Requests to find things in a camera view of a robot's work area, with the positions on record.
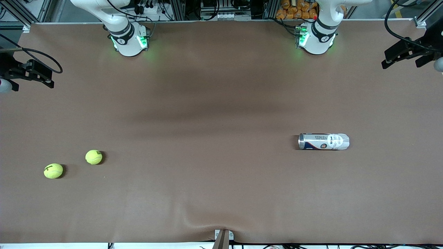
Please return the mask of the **bag of orange items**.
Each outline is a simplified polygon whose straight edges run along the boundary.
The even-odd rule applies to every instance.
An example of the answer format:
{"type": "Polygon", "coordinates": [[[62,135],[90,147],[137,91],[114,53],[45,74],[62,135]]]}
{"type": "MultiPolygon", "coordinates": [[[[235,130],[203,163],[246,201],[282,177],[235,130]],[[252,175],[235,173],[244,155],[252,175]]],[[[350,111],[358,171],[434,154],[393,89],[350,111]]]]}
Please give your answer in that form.
{"type": "Polygon", "coordinates": [[[276,19],[317,19],[320,7],[315,0],[280,0],[276,19]]]}

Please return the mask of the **power strip with black plugs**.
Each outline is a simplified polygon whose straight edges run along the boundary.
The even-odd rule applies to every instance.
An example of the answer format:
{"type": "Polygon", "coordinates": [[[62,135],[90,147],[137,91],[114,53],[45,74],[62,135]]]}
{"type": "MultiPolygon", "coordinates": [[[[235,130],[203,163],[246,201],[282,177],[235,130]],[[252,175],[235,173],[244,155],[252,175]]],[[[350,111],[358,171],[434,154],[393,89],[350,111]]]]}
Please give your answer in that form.
{"type": "Polygon", "coordinates": [[[136,15],[158,14],[161,11],[158,0],[132,0],[136,15]]]}

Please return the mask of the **black electronics box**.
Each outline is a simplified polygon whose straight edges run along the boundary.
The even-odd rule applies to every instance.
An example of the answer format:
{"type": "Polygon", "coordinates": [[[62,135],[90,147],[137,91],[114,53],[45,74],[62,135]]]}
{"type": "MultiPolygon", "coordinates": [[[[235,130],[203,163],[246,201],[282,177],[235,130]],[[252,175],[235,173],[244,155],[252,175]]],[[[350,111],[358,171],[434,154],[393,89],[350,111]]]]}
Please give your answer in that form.
{"type": "Polygon", "coordinates": [[[197,0],[198,9],[203,13],[248,10],[248,0],[197,0]]]}

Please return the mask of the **silver tennis ball can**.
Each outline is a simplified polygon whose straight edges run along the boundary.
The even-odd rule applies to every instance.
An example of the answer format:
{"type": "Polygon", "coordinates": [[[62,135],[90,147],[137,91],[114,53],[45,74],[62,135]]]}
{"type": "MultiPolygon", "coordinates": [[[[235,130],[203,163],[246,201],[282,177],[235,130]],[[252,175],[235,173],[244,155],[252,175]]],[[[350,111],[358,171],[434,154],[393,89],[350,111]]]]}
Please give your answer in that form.
{"type": "Polygon", "coordinates": [[[301,150],[346,150],[350,138],[343,133],[301,133],[298,136],[301,150]]]}

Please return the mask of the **white power strip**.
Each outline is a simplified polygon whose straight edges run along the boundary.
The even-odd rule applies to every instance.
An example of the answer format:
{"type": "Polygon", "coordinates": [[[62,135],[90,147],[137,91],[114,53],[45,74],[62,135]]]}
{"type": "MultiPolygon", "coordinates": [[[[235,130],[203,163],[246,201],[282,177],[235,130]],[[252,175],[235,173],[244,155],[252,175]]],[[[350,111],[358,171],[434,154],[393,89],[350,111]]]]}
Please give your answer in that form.
{"type": "Polygon", "coordinates": [[[220,12],[213,16],[214,13],[202,12],[201,20],[203,21],[235,21],[243,17],[248,17],[244,12],[220,12]]]}

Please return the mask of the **yellow tennis ball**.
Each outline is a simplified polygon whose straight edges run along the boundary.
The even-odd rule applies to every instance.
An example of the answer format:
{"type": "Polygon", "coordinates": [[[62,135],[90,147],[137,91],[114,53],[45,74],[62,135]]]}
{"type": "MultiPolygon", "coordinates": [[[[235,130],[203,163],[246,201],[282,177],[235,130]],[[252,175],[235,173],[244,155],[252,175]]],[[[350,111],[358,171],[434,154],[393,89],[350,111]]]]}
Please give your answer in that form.
{"type": "Polygon", "coordinates": [[[85,155],[85,160],[91,165],[98,165],[103,159],[103,155],[99,150],[90,150],[85,155]]]}
{"type": "Polygon", "coordinates": [[[48,179],[56,179],[63,175],[64,168],[61,164],[52,163],[47,165],[44,170],[43,174],[48,179]]]}

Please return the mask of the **brown table mat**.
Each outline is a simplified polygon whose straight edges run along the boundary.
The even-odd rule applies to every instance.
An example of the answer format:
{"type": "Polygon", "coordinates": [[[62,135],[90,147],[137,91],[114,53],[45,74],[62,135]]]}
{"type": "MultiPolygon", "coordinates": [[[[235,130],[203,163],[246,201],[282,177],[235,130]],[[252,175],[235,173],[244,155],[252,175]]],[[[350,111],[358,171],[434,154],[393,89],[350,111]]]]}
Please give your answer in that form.
{"type": "Polygon", "coordinates": [[[443,75],[381,67],[397,40],[345,21],[313,56],[272,21],[157,25],[149,50],[100,24],[35,24],[64,71],[0,94],[0,243],[443,244],[443,75]],[[301,150],[343,133],[346,150],[301,150]],[[99,150],[98,165],[85,160],[99,150]],[[44,176],[61,164],[63,175],[44,176]]]}

